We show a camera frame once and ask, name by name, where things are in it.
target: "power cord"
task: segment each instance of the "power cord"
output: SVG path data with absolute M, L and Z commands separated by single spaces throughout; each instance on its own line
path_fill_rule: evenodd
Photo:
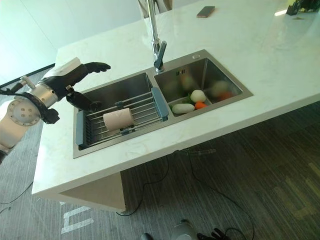
M 188 148 L 187 148 L 187 150 L 181 150 L 181 151 L 178 151 L 178 153 L 179 153 L 179 152 L 185 152 L 185 153 L 187 154 L 188 159 L 189 159 L 189 163 L 190 163 L 190 166 L 191 166 L 192 176 L 193 176 L 199 183 L 207 186 L 208 188 L 210 188 L 211 190 L 213 190 L 213 191 L 216 192 L 217 194 L 219 194 L 219 195 L 223 196 L 224 198 L 228 199 L 230 202 L 232 202 L 235 206 L 237 206 L 242 212 L 244 212 L 244 213 L 248 216 L 248 218 L 249 218 L 249 220 L 250 220 L 250 223 L 251 223 L 251 226 L 252 226 L 252 239 L 251 239 L 251 240 L 254 240 L 254 238 L 255 238 L 255 225 L 254 225 L 254 221 L 253 221 L 252 217 L 250 216 L 250 214 L 249 214 L 247 211 L 245 211 L 235 200 L 231 199 L 230 197 L 228 197 L 228 196 L 225 195 L 224 193 L 220 192 L 219 190 L 211 187 L 209 184 L 207 184 L 206 182 L 200 180 L 200 179 L 195 175 L 194 167 L 193 167 L 192 162 L 191 162 L 190 153 L 189 153 L 189 149 L 188 149 Z M 227 235 L 227 232 L 229 232 L 229 231 L 231 231 L 231 230 L 232 230 L 232 231 L 237 231 L 238 233 L 240 233 L 240 234 L 243 236 L 243 238 L 244 238 L 245 240 L 247 240 L 245 234 L 244 234 L 241 230 L 239 230 L 239 229 L 237 229 L 237 228 L 235 228 L 235 227 L 229 227 L 229 228 L 227 228 L 227 229 L 225 230 L 225 232 L 224 232 L 224 235 Z
M 196 176 L 196 174 L 195 174 L 195 172 L 194 172 L 194 167 L 193 167 L 193 165 L 192 165 L 190 155 L 201 156 L 201 155 L 212 154 L 212 153 L 215 153 L 215 152 L 216 152 L 215 149 L 207 149 L 207 150 L 200 150 L 200 151 L 189 151 L 189 149 L 187 148 L 186 150 L 175 151 L 173 154 L 176 154 L 176 153 L 186 153 L 187 156 L 188 156 L 188 159 L 189 159 L 190 166 L 191 166 L 192 176 L 193 176 L 198 182 L 200 182 L 201 184 L 207 186 L 208 188 L 210 188 L 211 190 L 213 190 L 215 193 L 217 193 L 217 194 L 223 196 L 224 198 L 228 199 L 230 202 L 232 202 L 235 206 L 237 206 L 242 212 L 244 212 L 244 213 L 248 216 L 248 218 L 249 218 L 249 220 L 250 220 L 250 223 L 251 223 L 251 226 L 252 226 L 252 239 L 251 239 L 251 240 L 254 240 L 254 238 L 255 238 L 255 225 L 254 225 L 254 221 L 253 221 L 252 217 L 250 216 L 250 214 L 249 214 L 247 211 L 245 211 L 235 200 L 231 199 L 230 197 L 228 197 L 228 196 L 225 195 L 224 193 L 220 192 L 219 190 L 211 187 L 211 186 L 210 186 L 209 184 L 207 184 L 206 182 L 200 180 L 200 179 Z M 164 180 L 164 179 L 166 178 L 166 176 L 168 175 L 168 172 L 169 172 L 169 160 L 168 160 L 168 156 L 167 156 L 167 155 L 166 155 L 165 157 L 166 157 L 166 161 L 167 161 L 167 170 L 166 170 L 164 176 L 163 176 L 161 179 L 157 180 L 157 181 L 145 182 L 145 183 L 143 184 L 140 201 L 139 201 L 137 207 L 133 210 L 133 212 L 128 213 L 128 214 L 121 214 L 121 213 L 119 213 L 119 212 L 116 212 L 116 214 L 118 214 L 119 216 L 122 216 L 122 217 L 128 217 L 128 216 L 131 216 L 132 214 L 134 214 L 134 213 L 139 209 L 139 207 L 141 206 L 141 204 L 142 204 L 142 202 L 143 202 L 143 197 L 144 197 L 144 192 L 145 192 L 145 187 L 146 187 L 146 185 L 157 184 L 157 183 L 161 182 L 162 180 Z M 229 228 L 227 228 L 227 229 L 225 230 L 224 235 L 227 235 L 227 233 L 228 233 L 229 231 L 237 231 L 238 233 L 240 233 L 240 234 L 242 235 L 242 237 L 243 237 L 245 240 L 247 240 L 245 234 L 244 234 L 240 229 L 237 229 L 237 228 L 235 228 L 235 227 L 229 227 Z
M 19 195 L 19 196 L 17 196 L 15 199 L 13 199 L 13 200 L 11 200 L 11 201 L 8 201 L 8 202 L 0 202 L 0 204 L 11 204 L 11 203 L 13 203 L 15 200 L 17 200 L 18 198 L 20 198 L 30 187 L 31 187 L 31 185 L 34 183 L 34 181 L 32 181 L 31 183 L 30 183 L 30 185 Z
M 141 199 L 140 199 L 140 201 L 139 201 L 139 203 L 138 203 L 138 206 L 135 208 L 135 210 L 133 210 L 133 212 L 128 213 L 128 214 L 121 214 L 121 213 L 119 213 L 119 212 L 116 212 L 116 214 L 118 214 L 119 216 L 122 216 L 122 217 L 128 217 L 128 216 L 131 216 L 132 214 L 134 214 L 134 213 L 140 208 L 140 206 L 141 206 L 141 204 L 142 204 L 142 201 L 143 201 L 143 199 L 144 199 L 144 192 L 145 192 L 145 187 L 146 187 L 146 185 L 151 185 L 151 184 L 160 183 L 160 182 L 161 182 L 162 180 L 164 180 L 164 179 L 166 178 L 166 176 L 168 175 L 168 172 L 169 172 L 169 160 L 168 160 L 168 156 L 166 155 L 165 158 L 166 158 L 167 168 L 166 168 L 166 171 L 165 171 L 164 176 L 163 176 L 161 179 L 157 180 L 157 181 L 145 182 L 145 183 L 143 184 L 143 186 L 142 186 L 142 193 L 141 193 Z
M 2 214 L 2 212 L 3 212 L 4 210 L 6 210 L 6 209 L 10 210 L 11 207 L 6 207 L 6 208 L 2 209 L 2 210 L 0 211 L 0 214 Z

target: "gray carpet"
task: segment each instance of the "gray carpet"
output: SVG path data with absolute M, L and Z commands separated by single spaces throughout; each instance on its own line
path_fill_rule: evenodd
M 43 74 L 32 80 L 37 82 Z M 0 165 L 0 202 L 15 198 L 33 180 L 41 130 L 41 124 L 31 128 Z M 207 149 L 216 152 L 191 157 L 195 175 L 251 214 L 256 240 L 320 239 L 320 102 L 190 150 Z M 249 218 L 196 181 L 184 153 L 121 173 L 128 213 L 137 206 L 143 184 L 160 179 L 167 164 L 167 177 L 145 187 L 143 202 L 131 216 L 32 197 L 29 188 L 13 203 L 0 204 L 0 211 L 10 207 L 0 214 L 0 239 L 138 240 L 148 232 L 155 240 L 169 240 L 181 219 L 207 235 L 215 227 L 236 227 L 251 239 Z M 228 235 L 243 239 L 236 232 Z

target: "faucet handle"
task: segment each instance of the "faucet handle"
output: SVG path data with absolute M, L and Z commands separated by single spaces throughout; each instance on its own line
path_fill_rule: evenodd
M 157 72 L 162 72 L 163 71 L 164 63 L 163 63 L 162 59 L 164 58 L 166 47 L 167 47 L 167 42 L 166 41 L 162 41 L 161 45 L 160 45 L 158 56 L 157 56 L 156 60 L 153 63 L 153 65 L 154 65 L 154 67 L 155 67 Z

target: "dish rack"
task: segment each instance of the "dish rack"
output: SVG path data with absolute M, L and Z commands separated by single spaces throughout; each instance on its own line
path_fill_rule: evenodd
M 157 87 L 152 87 L 150 90 L 115 102 L 114 106 L 107 109 L 93 113 L 79 111 L 76 115 L 75 143 L 80 149 L 86 149 L 168 120 L 169 111 L 160 90 Z M 134 125 L 109 131 L 103 115 L 125 108 L 131 110 Z

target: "sink rim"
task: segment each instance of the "sink rim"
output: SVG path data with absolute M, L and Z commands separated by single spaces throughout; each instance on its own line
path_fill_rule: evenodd
M 213 64 L 216 65 L 223 72 L 224 75 L 226 75 L 238 88 L 241 89 L 242 93 L 239 95 L 230 97 L 228 99 L 213 103 L 205 108 L 198 109 L 197 111 L 192 111 L 192 112 L 189 112 L 186 114 L 182 114 L 180 116 L 174 116 L 174 114 L 172 113 L 172 111 L 169 107 L 169 104 L 168 104 L 166 98 L 164 97 L 164 95 L 163 95 L 163 93 L 157 83 L 156 77 L 159 75 L 165 74 L 171 70 L 180 68 L 185 65 L 189 65 L 191 63 L 194 63 L 194 62 L 197 62 L 197 61 L 200 61 L 203 59 L 209 59 L 211 62 L 213 62 Z M 179 58 L 176 58 L 176 59 L 173 59 L 171 61 L 165 62 L 163 72 L 156 72 L 154 67 L 147 68 L 147 69 L 135 72 L 133 74 L 118 78 L 118 79 L 113 80 L 111 82 L 107 82 L 107 83 L 103 83 L 103 84 L 95 86 L 95 87 L 91 87 L 87 90 L 82 91 L 82 93 L 85 94 L 85 93 L 91 92 L 91 91 L 99 89 L 99 88 L 107 87 L 109 85 L 116 84 L 118 82 L 121 82 L 123 80 L 129 79 L 129 78 L 141 75 L 141 74 L 146 74 L 149 82 L 151 83 L 151 87 L 158 88 L 160 90 L 161 96 L 166 104 L 166 107 L 169 110 L 168 120 L 159 122 L 158 124 L 155 124 L 155 125 L 151 125 L 147 128 L 143 128 L 143 129 L 136 131 L 136 132 L 131 132 L 130 134 L 120 136 L 120 137 L 112 139 L 110 141 L 106 141 L 106 142 L 100 143 L 98 145 L 94 145 L 94 146 L 79 150 L 79 146 L 76 145 L 76 142 L 75 142 L 75 139 L 76 139 L 76 115 L 79 110 L 74 107 L 73 108 L 73 138 L 72 138 L 72 141 L 73 141 L 72 142 L 72 146 L 73 146 L 72 147 L 72 157 L 74 159 L 81 157 L 83 155 L 104 149 L 106 147 L 124 142 L 126 140 L 141 136 L 143 134 L 147 134 L 147 133 L 153 132 L 155 130 L 167 127 L 169 125 L 181 122 L 183 120 L 210 112 L 214 109 L 229 105 L 231 103 L 235 103 L 239 100 L 253 96 L 253 94 L 232 73 L 230 73 L 222 64 L 220 64 L 212 55 L 210 55 L 204 49 L 197 51 L 197 52 L 193 52 L 191 54 L 188 54 L 188 55 L 185 55 L 182 57 L 179 57 Z

